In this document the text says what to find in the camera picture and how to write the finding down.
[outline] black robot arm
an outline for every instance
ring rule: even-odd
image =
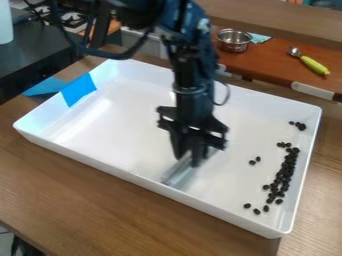
[[[123,54],[114,54],[75,43],[58,21],[54,0],[48,1],[56,24],[69,42],[90,55],[130,58],[154,27],[163,29],[166,36],[162,40],[175,74],[176,106],[157,108],[158,126],[169,131],[175,157],[180,159],[190,151],[194,167],[207,157],[209,147],[225,148],[228,128],[213,116],[217,56],[211,43],[209,19],[201,7],[192,0],[106,0],[123,25],[146,30],[135,46]]]

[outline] table surface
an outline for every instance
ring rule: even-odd
[[[71,80],[102,61],[86,57],[57,77]],[[230,82],[323,108],[295,227],[281,241],[30,143],[12,128],[39,104],[23,96],[0,106],[0,224],[40,250],[61,256],[342,255],[341,106],[282,87]]]
[[[304,56],[320,62],[331,74],[322,77],[312,72],[298,58],[286,53],[289,46],[298,47]],[[227,53],[219,49],[217,52],[220,63],[226,65],[228,72],[287,87],[300,82],[342,95],[342,51],[272,38],[262,44],[251,43],[244,53]]]
[[[341,50],[342,12],[274,0],[195,0],[212,24]]]
[[[0,79],[18,75],[16,72],[38,65],[44,59],[70,47],[53,26],[42,26],[39,22],[17,24],[14,26],[14,40],[0,45]]]

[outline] white container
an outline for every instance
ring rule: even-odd
[[[0,0],[0,44],[13,40],[13,25],[8,0]]]
[[[175,163],[168,132],[157,128],[156,107],[172,106],[173,73],[138,61],[106,61],[90,72],[97,90],[68,107],[62,93],[14,123],[28,140],[267,238],[292,230],[316,136],[317,106],[231,86],[232,96],[215,116],[230,127],[229,147],[210,158],[181,190],[160,183]],[[84,84],[77,84],[82,89]],[[217,95],[225,88],[217,84]],[[300,132],[288,124],[304,122]],[[257,216],[285,151],[301,149],[284,203]],[[262,160],[255,166],[248,161]]]

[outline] spoon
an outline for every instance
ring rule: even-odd
[[[317,61],[307,56],[302,56],[302,53],[296,47],[290,46],[289,48],[287,48],[287,53],[293,57],[300,58],[301,61],[303,61],[306,66],[308,66],[312,71],[314,71],[315,73],[319,75],[326,76],[330,74],[330,71],[326,67],[324,67],[322,64],[318,63]]]

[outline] metal bowl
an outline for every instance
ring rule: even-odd
[[[218,47],[226,52],[245,52],[252,40],[250,34],[231,28],[220,30],[216,38],[218,39]]]

